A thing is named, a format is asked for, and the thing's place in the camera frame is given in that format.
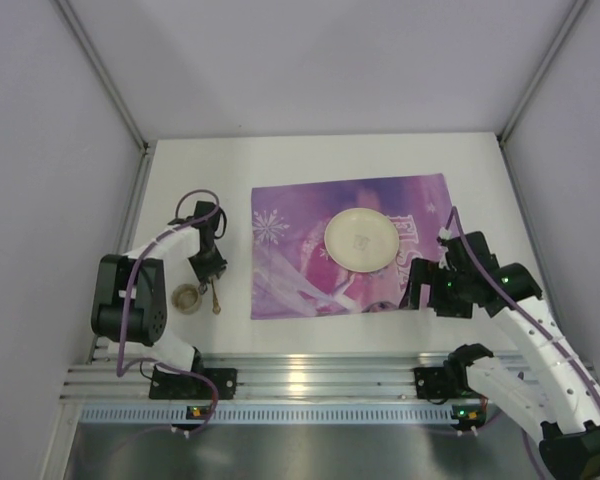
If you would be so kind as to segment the gold spoon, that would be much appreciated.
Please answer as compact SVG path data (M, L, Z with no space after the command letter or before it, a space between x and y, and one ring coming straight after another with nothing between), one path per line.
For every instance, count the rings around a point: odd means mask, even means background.
M211 285L211 291L212 291L212 312L215 315L219 315L221 313L221 306L220 306L217 291L216 291L215 281L211 280L210 285Z

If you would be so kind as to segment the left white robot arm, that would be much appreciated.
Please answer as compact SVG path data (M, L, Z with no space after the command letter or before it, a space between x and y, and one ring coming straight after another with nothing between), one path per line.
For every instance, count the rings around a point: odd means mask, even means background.
M117 376L142 362L172 374L203 373L201 353L178 336L169 318L178 312L176 293L203 296L226 271L216 245L226 223L219 205L198 201L191 216L174 218L145 245L102 257L91 329L117 344Z

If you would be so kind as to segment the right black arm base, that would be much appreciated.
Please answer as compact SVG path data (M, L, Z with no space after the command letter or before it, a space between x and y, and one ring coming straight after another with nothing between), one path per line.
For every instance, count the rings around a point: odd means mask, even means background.
M416 396L420 400L441 405L449 400L473 399L478 395L462 390L443 367L417 367L413 370Z

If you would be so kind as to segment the purple printed placemat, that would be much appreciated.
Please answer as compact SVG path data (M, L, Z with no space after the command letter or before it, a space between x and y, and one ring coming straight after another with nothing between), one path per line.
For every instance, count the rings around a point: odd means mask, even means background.
M396 309L451 207L441 173L253 189L252 319Z

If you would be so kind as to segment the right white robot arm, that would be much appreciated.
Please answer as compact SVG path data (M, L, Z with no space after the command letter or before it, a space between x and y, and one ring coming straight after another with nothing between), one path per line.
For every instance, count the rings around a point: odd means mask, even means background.
M553 318L542 290L526 267L500 265L480 231L453 236L442 229L439 261L416 258L399 305L417 310L421 290L439 317L471 318L483 309L526 361L540 388L511 373L480 343L465 344L439 367L416 370L420 399L441 405L482 397L493 402L539 448L556 479L600 477L600 385Z

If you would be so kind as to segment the cream round plate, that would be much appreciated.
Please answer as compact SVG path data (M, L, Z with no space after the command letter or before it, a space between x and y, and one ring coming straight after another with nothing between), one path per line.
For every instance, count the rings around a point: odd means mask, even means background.
M329 221L324 245L340 267L354 273L371 273L395 260L400 239L387 216L367 208L351 208Z

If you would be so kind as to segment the speckled ceramic cup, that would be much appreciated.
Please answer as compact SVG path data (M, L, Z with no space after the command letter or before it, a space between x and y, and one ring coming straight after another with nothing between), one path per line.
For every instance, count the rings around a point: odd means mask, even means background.
M181 284L171 294L171 304L183 315L193 315L201 306L201 295L192 284Z

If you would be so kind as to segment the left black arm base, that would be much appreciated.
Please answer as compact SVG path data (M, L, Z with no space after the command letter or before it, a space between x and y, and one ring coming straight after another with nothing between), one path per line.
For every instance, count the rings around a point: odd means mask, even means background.
M238 377L236 369L206 368L203 376L215 385L219 400L234 398ZM201 380L166 373L155 368L151 377L148 397L152 400L211 400L212 390Z

